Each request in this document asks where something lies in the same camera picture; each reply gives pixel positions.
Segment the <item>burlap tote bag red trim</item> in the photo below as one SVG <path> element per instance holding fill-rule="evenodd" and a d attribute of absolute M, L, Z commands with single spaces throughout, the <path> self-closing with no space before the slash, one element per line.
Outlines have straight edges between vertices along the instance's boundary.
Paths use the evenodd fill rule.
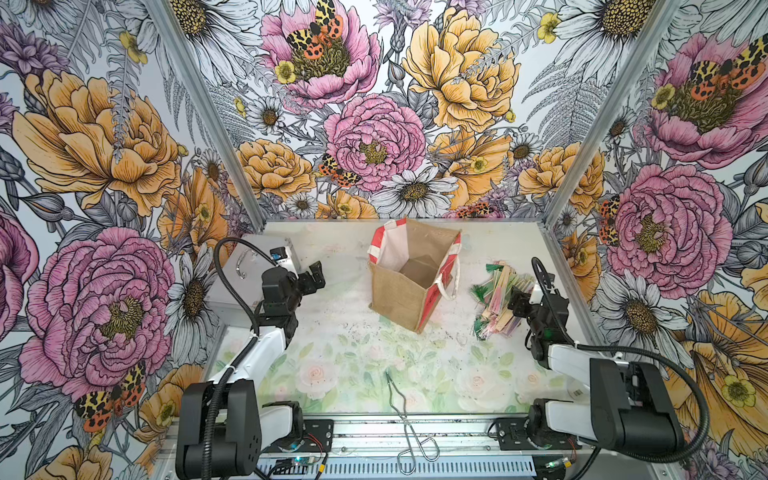
<path fill-rule="evenodd" d="M 421 333 L 442 299 L 453 300 L 460 282 L 462 233 L 412 219 L 376 229 L 368 248 L 370 308 Z"/>

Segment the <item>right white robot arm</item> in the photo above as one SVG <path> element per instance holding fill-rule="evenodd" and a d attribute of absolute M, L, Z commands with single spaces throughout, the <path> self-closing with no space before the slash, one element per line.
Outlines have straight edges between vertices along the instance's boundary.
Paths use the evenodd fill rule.
<path fill-rule="evenodd" d="M 537 398 L 526 435 L 544 447 L 568 439 L 586 440 L 604 450 L 649 459 L 670 456 L 685 447 L 685 436 L 661 372 L 652 363 L 615 360 L 570 342 L 562 329 L 568 301 L 514 288 L 508 302 L 514 316 L 526 320 L 533 359 L 586 389 L 574 400 Z"/>

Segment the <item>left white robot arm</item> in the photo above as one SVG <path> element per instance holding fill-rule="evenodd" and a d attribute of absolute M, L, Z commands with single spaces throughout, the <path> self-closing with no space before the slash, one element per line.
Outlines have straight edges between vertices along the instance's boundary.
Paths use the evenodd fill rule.
<path fill-rule="evenodd" d="M 181 400 L 175 454 L 179 479 L 226 479 L 256 472 L 260 454 L 289 450 L 303 441 L 304 421 L 296 401 L 262 404 L 257 392 L 298 328 L 302 299 L 326 285 L 322 263 L 295 274 L 281 266 L 261 275 L 263 299 L 250 307 L 246 345 L 208 381 L 186 387 Z"/>

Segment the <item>pile of folding fans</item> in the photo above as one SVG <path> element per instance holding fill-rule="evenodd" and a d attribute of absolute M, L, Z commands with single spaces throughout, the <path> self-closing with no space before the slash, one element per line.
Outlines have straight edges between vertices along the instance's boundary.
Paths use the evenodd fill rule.
<path fill-rule="evenodd" d="M 493 335 L 509 337 L 523 320 L 514 312 L 516 300 L 527 303 L 534 287 L 534 277 L 518 273 L 504 261 L 486 264 L 490 278 L 481 284 L 472 285 L 470 293 L 480 305 L 475 317 L 473 332 L 480 341 Z"/>

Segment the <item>silver aluminium case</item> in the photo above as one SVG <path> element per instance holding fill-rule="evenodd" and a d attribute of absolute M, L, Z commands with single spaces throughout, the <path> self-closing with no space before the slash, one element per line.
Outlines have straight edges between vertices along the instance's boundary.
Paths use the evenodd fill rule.
<path fill-rule="evenodd" d="M 293 244 L 288 237 L 279 235 L 255 235 L 247 234 L 243 237 L 246 242 L 258 247 L 265 254 L 270 256 L 270 249 L 279 246 L 290 246 L 293 250 L 293 256 L 298 267 L 300 266 L 298 256 L 295 253 Z M 261 288 L 261 275 L 273 265 L 265 260 L 259 253 L 250 247 L 241 243 L 234 245 L 234 250 L 223 265 L 223 273 L 235 289 L 235 291 L 250 305 L 263 299 Z M 220 279 L 216 279 L 214 284 L 208 290 L 206 301 L 213 308 L 237 308 L 238 303 L 231 293 L 226 289 Z"/>

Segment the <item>metal tongs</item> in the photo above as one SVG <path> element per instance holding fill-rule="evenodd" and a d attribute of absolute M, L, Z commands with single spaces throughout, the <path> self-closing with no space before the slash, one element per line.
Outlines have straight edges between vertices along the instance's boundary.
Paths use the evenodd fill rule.
<path fill-rule="evenodd" d="M 396 457 L 399 472 L 404 476 L 414 474 L 418 467 L 416 453 L 429 463 L 434 463 L 440 458 L 441 450 L 437 440 L 433 436 L 419 435 L 410 421 L 407 412 L 407 398 L 394 382 L 390 372 L 385 371 L 385 380 L 388 387 L 389 405 L 399 418 L 402 427 L 406 448 Z"/>

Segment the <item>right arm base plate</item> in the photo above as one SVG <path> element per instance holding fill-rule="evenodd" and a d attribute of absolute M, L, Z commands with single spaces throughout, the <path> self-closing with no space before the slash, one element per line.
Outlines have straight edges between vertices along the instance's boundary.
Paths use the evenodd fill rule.
<path fill-rule="evenodd" d="M 494 419 L 487 434 L 502 451 L 581 449 L 573 435 L 556 432 L 547 426 L 531 426 L 530 420 L 521 416 Z"/>

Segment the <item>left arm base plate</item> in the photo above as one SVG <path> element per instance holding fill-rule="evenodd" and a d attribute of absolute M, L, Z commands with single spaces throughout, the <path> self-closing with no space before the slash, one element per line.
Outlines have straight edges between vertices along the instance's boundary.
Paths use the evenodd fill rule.
<path fill-rule="evenodd" d="M 295 439 L 278 440 L 264 453 L 308 453 L 324 455 L 332 449 L 335 422 L 329 418 L 304 420 L 302 435 Z"/>

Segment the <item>aluminium front rail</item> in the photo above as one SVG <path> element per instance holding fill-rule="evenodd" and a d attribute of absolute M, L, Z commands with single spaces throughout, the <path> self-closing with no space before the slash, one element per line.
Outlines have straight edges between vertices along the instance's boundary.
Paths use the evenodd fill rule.
<path fill-rule="evenodd" d="M 199 476 L 203 449 L 211 448 L 211 474 L 238 476 L 255 471 L 263 456 L 292 458 L 311 465 L 329 457 L 383 456 L 408 473 L 450 453 L 571 450 L 598 447 L 587 433 L 585 415 L 569 432 L 547 425 L 533 413 L 494 415 L 302 416 L 287 405 L 261 417 L 231 413 L 224 420 L 182 418 L 176 435 L 177 474 Z"/>

